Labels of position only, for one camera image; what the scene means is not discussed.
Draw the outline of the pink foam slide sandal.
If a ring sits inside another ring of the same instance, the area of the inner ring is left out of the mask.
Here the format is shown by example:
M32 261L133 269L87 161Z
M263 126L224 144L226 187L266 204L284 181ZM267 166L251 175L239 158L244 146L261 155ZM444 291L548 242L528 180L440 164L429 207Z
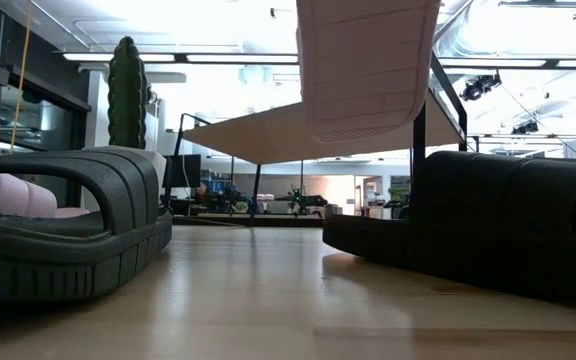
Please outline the pink foam slide sandal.
M59 208L50 190L11 174L0 174L0 211L30 218L71 218L89 213L83 208Z
M441 0L296 0L302 103L322 142L384 135L426 96Z

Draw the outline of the black foam slide sandal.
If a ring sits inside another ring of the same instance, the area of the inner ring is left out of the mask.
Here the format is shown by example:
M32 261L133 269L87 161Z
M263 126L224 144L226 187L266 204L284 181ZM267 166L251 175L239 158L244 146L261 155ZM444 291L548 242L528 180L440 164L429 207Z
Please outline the black foam slide sandal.
M0 156L0 174L48 175L89 190L99 211L30 218L0 211L0 303L94 298L132 280L172 237L153 165L114 149Z
M405 220L334 215L323 241L392 267L576 304L576 162L442 151Z

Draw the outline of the black computer monitor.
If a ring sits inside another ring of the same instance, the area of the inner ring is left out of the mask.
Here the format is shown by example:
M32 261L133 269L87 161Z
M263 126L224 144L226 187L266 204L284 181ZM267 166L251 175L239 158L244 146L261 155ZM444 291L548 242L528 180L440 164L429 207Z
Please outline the black computer monitor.
M171 155L167 160L164 188L197 188L201 183L201 156L199 154Z

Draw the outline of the long ceiling light bar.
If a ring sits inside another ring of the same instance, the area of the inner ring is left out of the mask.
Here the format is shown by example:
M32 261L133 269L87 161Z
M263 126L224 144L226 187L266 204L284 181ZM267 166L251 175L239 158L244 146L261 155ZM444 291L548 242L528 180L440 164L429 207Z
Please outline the long ceiling light bar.
M502 57L432 57L446 69L509 69L509 70L576 70L576 58L502 58ZM252 53L142 53L146 64L192 64L192 65L286 65L300 63L297 54ZM414 54L399 54L379 59L376 55L347 55L323 60L333 66L360 67L394 66L409 68L422 63Z

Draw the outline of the green cactus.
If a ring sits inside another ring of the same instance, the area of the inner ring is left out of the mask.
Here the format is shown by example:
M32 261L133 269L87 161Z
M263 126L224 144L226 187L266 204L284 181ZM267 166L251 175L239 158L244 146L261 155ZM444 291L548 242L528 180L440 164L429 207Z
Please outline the green cactus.
M146 148L146 107L149 85L140 52L130 36L123 37L109 62L107 95L109 144Z

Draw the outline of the black ceiling spotlight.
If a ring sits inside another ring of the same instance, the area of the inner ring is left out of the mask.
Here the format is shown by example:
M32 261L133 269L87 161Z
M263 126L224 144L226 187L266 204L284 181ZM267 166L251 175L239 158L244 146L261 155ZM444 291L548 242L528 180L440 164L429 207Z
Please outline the black ceiling spotlight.
M539 123L536 120L527 120L513 126L512 135L527 135L539 131Z
M459 96L464 101L476 101L501 84L502 79L498 72L494 75L478 75L465 81L465 88Z

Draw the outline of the black aluminium table frame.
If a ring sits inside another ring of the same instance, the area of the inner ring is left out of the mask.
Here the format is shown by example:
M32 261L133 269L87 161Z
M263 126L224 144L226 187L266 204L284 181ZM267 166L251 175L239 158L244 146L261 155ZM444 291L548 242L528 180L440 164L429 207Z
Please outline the black aluminium table frame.
M181 226L241 226L271 228L321 228L324 220L316 217L294 217L284 215L257 215L251 218L247 214L229 216L227 214L200 214L199 216L173 217L174 225Z

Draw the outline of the wooden shelf, black metal frame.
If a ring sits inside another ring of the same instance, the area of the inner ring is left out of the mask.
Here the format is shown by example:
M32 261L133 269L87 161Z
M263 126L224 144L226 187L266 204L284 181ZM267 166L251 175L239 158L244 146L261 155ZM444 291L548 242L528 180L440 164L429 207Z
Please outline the wooden shelf, black metal frame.
M267 164L466 143L468 115L444 68L432 55L417 116L394 131L359 140L322 142L301 102L181 130L179 141L202 145L262 167Z

